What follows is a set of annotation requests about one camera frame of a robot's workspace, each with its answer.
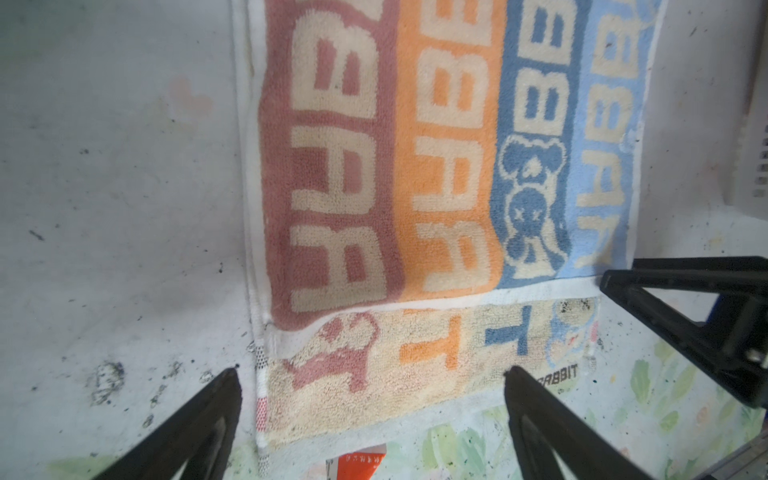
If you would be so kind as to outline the striped rabbit lettering towel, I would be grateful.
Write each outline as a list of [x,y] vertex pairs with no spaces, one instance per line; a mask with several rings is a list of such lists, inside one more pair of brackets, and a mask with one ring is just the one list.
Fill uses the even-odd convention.
[[663,1],[236,1],[257,465],[573,385],[636,250]]

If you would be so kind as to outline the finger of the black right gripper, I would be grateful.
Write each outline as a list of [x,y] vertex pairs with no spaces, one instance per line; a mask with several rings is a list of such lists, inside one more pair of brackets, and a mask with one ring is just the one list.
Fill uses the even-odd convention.
[[[655,290],[715,301],[694,320]],[[605,271],[600,291],[742,404],[767,407],[766,258],[638,258],[630,269]]]

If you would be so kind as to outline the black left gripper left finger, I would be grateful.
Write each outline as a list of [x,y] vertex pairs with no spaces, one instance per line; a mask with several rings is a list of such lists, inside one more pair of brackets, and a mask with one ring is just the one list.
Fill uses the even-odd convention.
[[242,407],[237,370],[227,368],[98,479],[221,479]]

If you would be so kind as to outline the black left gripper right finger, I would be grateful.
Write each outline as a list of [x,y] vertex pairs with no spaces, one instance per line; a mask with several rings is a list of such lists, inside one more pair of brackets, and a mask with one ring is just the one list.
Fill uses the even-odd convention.
[[505,373],[504,398],[525,479],[562,479],[561,459],[578,479],[646,479],[526,370]]

